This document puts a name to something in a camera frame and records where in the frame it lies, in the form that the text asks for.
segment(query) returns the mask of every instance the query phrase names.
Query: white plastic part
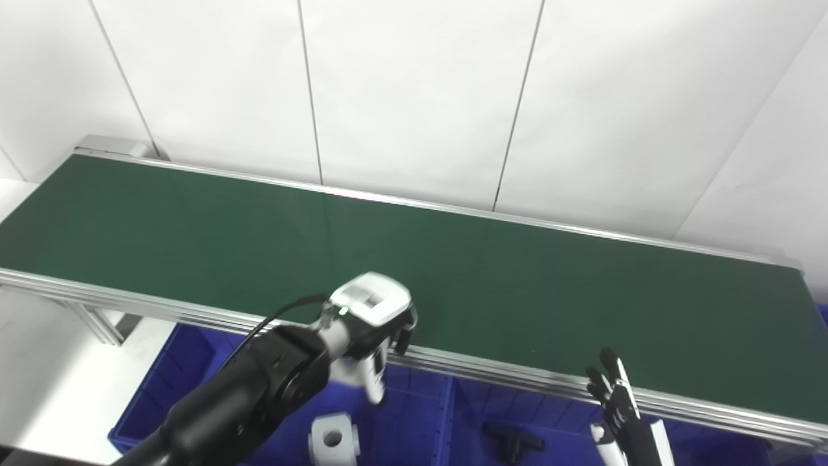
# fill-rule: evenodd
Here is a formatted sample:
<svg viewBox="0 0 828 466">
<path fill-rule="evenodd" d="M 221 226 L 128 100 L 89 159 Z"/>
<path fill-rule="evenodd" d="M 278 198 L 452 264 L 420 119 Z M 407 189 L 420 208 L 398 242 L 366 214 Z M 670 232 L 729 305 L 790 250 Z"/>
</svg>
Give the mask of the white plastic part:
<svg viewBox="0 0 828 466">
<path fill-rule="evenodd" d="M 606 466 L 628 466 L 627 457 L 621 451 L 618 442 L 600 422 L 590 425 L 590 433 L 598 455 Z"/>
<path fill-rule="evenodd" d="M 385 396 L 383 374 L 385 373 L 385 364 L 388 360 L 389 344 L 386 338 L 376 351 L 372 352 L 357 364 L 360 378 L 365 385 L 365 395 L 372 405 L 378 405 L 383 400 L 383 396 Z"/>
<path fill-rule="evenodd" d="M 366 272 L 337 288 L 330 302 L 372 327 L 380 327 L 411 307 L 412 296 L 395 279 Z"/>
<path fill-rule="evenodd" d="M 658 458 L 661 460 L 661 466 L 675 466 L 676 462 L 672 457 L 672 448 L 670 448 L 670 440 L 667 438 L 667 429 L 664 428 L 664 421 L 657 420 L 650 424 L 652 437 L 656 440 L 656 449 L 658 450 Z"/>
<path fill-rule="evenodd" d="M 315 466 L 357 466 L 359 434 L 348 413 L 319 416 L 308 434 L 310 461 Z"/>
</svg>

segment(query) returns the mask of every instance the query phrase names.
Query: wall seam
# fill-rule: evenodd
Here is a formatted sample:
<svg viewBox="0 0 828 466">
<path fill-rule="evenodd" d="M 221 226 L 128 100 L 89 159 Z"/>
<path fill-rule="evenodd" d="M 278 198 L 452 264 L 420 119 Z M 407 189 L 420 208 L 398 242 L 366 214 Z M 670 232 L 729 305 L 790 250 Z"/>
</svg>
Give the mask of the wall seam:
<svg viewBox="0 0 828 466">
<path fill-rule="evenodd" d="M 322 157 L 319 152 L 319 134 L 316 132 L 316 109 L 313 103 L 313 86 L 311 85 L 311 64 L 308 61 L 308 45 L 305 39 L 305 16 L 302 14 L 302 1 L 296 0 L 296 7 L 299 9 L 299 31 L 302 36 L 302 53 L 305 57 L 305 76 L 308 81 L 308 99 L 310 99 L 310 121 L 313 123 L 313 141 L 316 146 L 316 165 L 319 167 L 319 184 L 325 185 L 322 177 Z"/>
<path fill-rule="evenodd" d="M 98 27 L 103 34 L 103 39 L 106 41 L 107 47 L 109 47 L 109 53 L 112 54 L 113 60 L 115 60 L 115 65 L 118 68 L 118 72 L 121 74 L 121 79 L 123 79 L 124 85 L 127 86 L 127 92 L 129 93 L 130 99 L 132 99 L 132 104 L 135 105 L 135 110 L 138 112 L 138 117 L 141 119 L 141 123 L 144 125 L 144 130 L 147 131 L 147 136 L 150 138 L 150 142 L 152 143 L 152 148 L 155 150 L 156 155 L 161 156 L 161 152 L 158 150 L 158 144 L 154 137 L 152 137 L 152 131 L 150 131 L 150 125 L 147 123 L 147 119 L 144 118 L 144 113 L 141 111 L 141 106 L 138 105 L 138 99 L 135 96 L 135 93 L 132 91 L 132 86 L 129 84 L 129 80 L 127 79 L 127 74 L 123 70 L 123 66 L 121 66 L 121 61 L 118 59 L 118 54 L 115 53 L 115 47 L 112 45 L 112 41 L 109 40 L 109 34 L 106 32 L 106 28 L 104 27 L 104 21 L 101 20 L 100 14 L 98 14 L 98 9 L 96 8 L 93 0 L 87 0 L 89 3 L 89 8 L 92 9 L 92 14 L 95 16 L 95 21 L 98 23 Z"/>
<path fill-rule="evenodd" d="M 500 197 L 500 186 L 503 184 L 503 174 L 506 172 L 506 162 L 509 158 L 509 149 L 512 148 L 512 137 L 515 134 L 515 126 L 518 123 L 518 113 L 520 113 L 520 104 L 523 101 L 523 90 L 526 88 L 526 78 L 529 76 L 529 66 L 532 64 L 532 54 L 535 52 L 535 42 L 537 40 L 537 32 L 541 28 L 541 18 L 543 17 L 543 6 L 546 0 L 541 0 L 541 6 L 538 8 L 537 21 L 535 22 L 535 31 L 532 34 L 532 43 L 529 45 L 529 56 L 526 59 L 526 69 L 523 71 L 523 80 L 520 83 L 520 92 L 517 93 L 517 106 L 515 107 L 515 115 L 512 118 L 512 127 L 509 129 L 509 138 L 506 141 L 506 153 L 503 155 L 503 165 L 500 167 L 500 177 L 498 178 L 498 188 L 494 192 L 494 202 L 492 202 L 492 212 L 498 206 L 498 198 Z"/>
<path fill-rule="evenodd" d="M 18 167 L 17 164 L 14 163 L 14 159 L 12 159 L 12 156 L 8 154 L 8 152 L 2 146 L 2 144 L 0 144 L 0 154 L 2 154 L 6 158 L 6 160 L 8 160 L 9 165 L 11 165 L 12 168 L 14 168 L 14 171 L 17 172 L 17 175 L 20 177 L 22 181 L 29 181 L 28 178 L 26 178 L 26 176 L 23 175 L 23 172 L 20 170 L 20 167 Z"/>
</svg>

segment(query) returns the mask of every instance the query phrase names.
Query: black plastic part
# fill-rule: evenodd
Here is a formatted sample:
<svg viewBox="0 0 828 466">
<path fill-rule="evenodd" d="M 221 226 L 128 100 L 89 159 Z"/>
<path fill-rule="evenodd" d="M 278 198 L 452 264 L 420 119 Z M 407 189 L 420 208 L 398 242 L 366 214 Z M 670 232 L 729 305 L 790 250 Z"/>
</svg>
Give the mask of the black plastic part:
<svg viewBox="0 0 828 466">
<path fill-rule="evenodd" d="M 500 462 L 503 464 L 518 464 L 527 449 L 543 451 L 546 442 L 520 429 L 486 422 L 483 424 L 483 433 L 496 439 L 500 446 Z"/>
<path fill-rule="evenodd" d="M 178 466 L 183 463 L 173 460 L 169 447 L 156 430 L 135 448 L 129 450 L 129 453 L 115 464 L 118 466 Z"/>
<path fill-rule="evenodd" d="M 330 358 L 312 330 L 279 326 L 175 403 L 118 466 L 226 466 L 247 458 L 282 420 L 325 388 Z"/>
</svg>

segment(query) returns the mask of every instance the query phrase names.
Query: white floor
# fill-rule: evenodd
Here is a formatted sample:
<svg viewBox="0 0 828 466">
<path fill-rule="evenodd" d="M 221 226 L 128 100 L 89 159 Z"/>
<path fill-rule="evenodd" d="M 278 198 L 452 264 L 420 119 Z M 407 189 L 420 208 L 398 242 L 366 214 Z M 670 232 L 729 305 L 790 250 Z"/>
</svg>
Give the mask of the white floor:
<svg viewBox="0 0 828 466">
<path fill-rule="evenodd" d="M 107 433 L 173 326 L 145 318 L 112 347 L 59 304 L 0 290 L 0 444 L 112 463 Z"/>
</svg>

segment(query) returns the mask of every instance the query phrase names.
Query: aluminum frame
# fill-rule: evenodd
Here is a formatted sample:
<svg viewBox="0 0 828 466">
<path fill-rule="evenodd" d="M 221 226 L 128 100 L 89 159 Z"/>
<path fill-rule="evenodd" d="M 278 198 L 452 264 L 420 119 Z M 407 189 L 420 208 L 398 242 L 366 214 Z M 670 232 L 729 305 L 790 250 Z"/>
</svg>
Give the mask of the aluminum frame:
<svg viewBox="0 0 828 466">
<path fill-rule="evenodd" d="M 764 264 L 793 266 L 790 261 L 775 260 L 757 255 L 748 255 L 704 246 L 657 240 L 635 235 L 625 235 L 579 226 L 569 226 L 551 221 L 541 221 L 520 216 L 511 216 L 497 212 L 478 211 L 457 206 L 445 206 L 423 201 L 412 201 L 400 197 L 390 197 L 368 192 L 352 191 L 336 187 L 322 187 L 303 182 L 290 182 L 270 177 L 259 177 L 224 170 L 192 167 L 178 163 L 145 158 L 128 158 L 109 153 L 89 153 L 84 156 L 107 158 L 125 163 L 137 163 L 164 167 L 175 170 L 203 173 L 207 175 L 232 177 L 252 182 L 265 182 L 285 187 L 294 187 L 314 192 L 324 192 L 337 196 L 346 196 L 366 201 L 386 202 L 402 206 L 415 206 L 436 211 L 510 221 L 525 225 L 552 228 L 583 235 L 592 235 L 613 240 L 623 240 L 644 245 L 687 250 L 696 253 L 718 255 L 738 260 L 751 260 Z M 28 274 L 11 269 L 0 268 L 0 284 L 31 294 L 39 294 L 50 299 L 77 303 L 91 308 L 106 308 L 125 313 L 132 313 L 149 318 L 171 320 L 206 328 L 215 328 L 234 333 L 246 333 L 261 320 L 259 316 L 236 311 L 213 308 L 194 303 L 185 303 L 173 299 L 136 294 L 120 289 L 110 289 L 92 284 L 83 284 L 70 280 L 55 279 L 38 274 Z M 504 362 L 496 362 L 478 357 L 471 357 L 454 352 L 445 352 L 425 347 L 412 346 L 404 356 L 392 355 L 394 363 L 439 372 L 451 376 L 460 376 L 477 381 L 484 381 L 500 386 L 521 390 L 530 390 L 548 395 L 561 396 L 572 400 L 594 402 L 586 391 L 586 378 L 571 376 L 551 371 L 533 369 Z M 697 400 L 659 391 L 636 388 L 633 390 L 642 412 L 669 419 L 691 422 L 717 429 L 729 430 L 740 434 L 750 434 L 769 440 L 799 444 L 816 451 L 828 453 L 828 425 L 809 421 L 771 415 L 756 410 L 722 405 L 710 401 Z"/>
</svg>

